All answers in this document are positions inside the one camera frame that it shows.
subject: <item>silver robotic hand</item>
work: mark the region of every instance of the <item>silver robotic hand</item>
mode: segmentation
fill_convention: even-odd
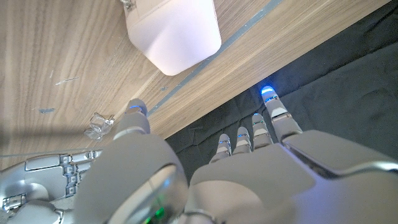
[[[53,209],[49,202],[74,196],[93,159],[100,154],[98,150],[37,156],[0,171],[2,209],[14,216],[10,223],[25,223],[18,221],[21,217],[29,217],[29,223],[34,223],[32,215],[44,210],[52,210],[52,216],[39,216],[37,223],[52,223],[45,219],[53,217],[63,221],[63,210]]]
[[[252,117],[236,148],[220,136],[216,155],[192,176],[178,223],[395,223],[398,162],[319,131],[303,132],[276,92],[262,89],[278,143]]]
[[[188,185],[171,147],[150,134],[147,109],[129,102],[114,141],[79,187],[76,223],[170,223],[182,213]]]

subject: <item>white plastic container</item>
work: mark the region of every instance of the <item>white plastic container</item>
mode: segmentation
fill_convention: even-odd
[[[221,46],[213,0],[131,0],[130,41],[166,75],[176,75]]]

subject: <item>green led light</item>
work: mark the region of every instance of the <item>green led light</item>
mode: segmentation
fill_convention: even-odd
[[[163,218],[163,216],[164,216],[164,208],[161,208],[161,209],[159,209],[158,211],[156,211],[155,217],[156,217],[157,219]]]
[[[148,224],[150,222],[150,217],[148,217],[147,219],[145,219],[145,224]]]

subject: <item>blue led light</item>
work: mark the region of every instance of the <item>blue led light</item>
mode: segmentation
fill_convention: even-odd
[[[263,89],[261,90],[261,94],[265,94],[265,93],[267,93],[267,92],[269,92],[269,91],[274,91],[274,90],[271,89],[271,88],[263,88]]]

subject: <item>robot finger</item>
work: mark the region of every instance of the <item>robot finger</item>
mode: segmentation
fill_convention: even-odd
[[[226,134],[222,134],[218,140],[217,152],[213,156],[213,158],[211,158],[210,163],[216,162],[230,155],[231,155],[231,142],[229,141],[229,136]]]
[[[259,149],[261,147],[266,147],[270,144],[273,144],[271,135],[268,132],[266,123],[261,114],[255,113],[251,118],[253,123],[253,144],[254,150]]]
[[[246,128],[240,127],[238,129],[238,138],[236,139],[236,148],[233,155],[248,152],[251,152],[249,132]]]

